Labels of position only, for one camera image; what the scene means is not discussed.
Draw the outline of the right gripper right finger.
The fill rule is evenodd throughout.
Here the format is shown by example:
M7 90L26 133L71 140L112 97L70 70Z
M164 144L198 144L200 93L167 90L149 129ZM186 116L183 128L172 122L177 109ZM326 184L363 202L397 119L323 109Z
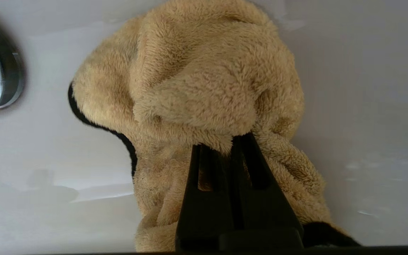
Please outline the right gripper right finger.
M227 181L233 229L222 250L301 250L303 227L279 187L254 135L232 140Z

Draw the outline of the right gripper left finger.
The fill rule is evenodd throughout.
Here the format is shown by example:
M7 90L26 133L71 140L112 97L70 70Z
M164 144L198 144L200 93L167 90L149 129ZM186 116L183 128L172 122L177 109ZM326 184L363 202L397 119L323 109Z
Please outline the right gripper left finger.
M228 252L227 235L237 229L237 186L230 158L194 145L175 234L177 252Z

